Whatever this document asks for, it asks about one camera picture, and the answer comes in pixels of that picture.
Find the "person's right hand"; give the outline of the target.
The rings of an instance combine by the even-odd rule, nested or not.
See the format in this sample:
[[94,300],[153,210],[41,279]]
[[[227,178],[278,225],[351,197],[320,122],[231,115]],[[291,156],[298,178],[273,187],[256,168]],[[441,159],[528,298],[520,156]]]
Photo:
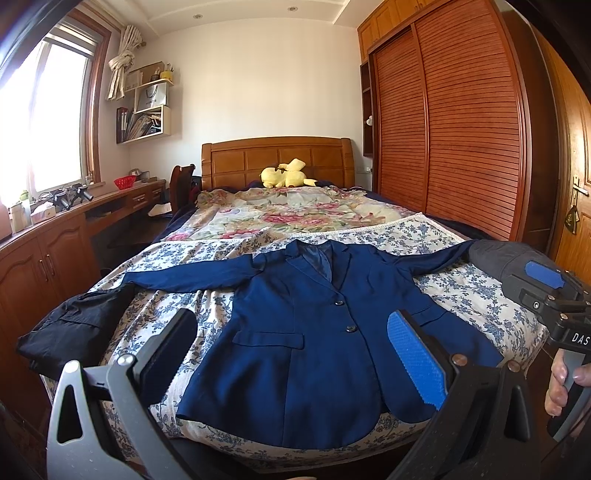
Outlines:
[[[559,416],[568,400],[568,390],[565,387],[565,382],[571,374],[564,362],[564,353],[565,350],[559,349],[551,366],[551,376],[544,403],[545,411],[551,417]],[[591,379],[590,365],[586,364],[576,368],[571,376],[577,385],[589,387]]]

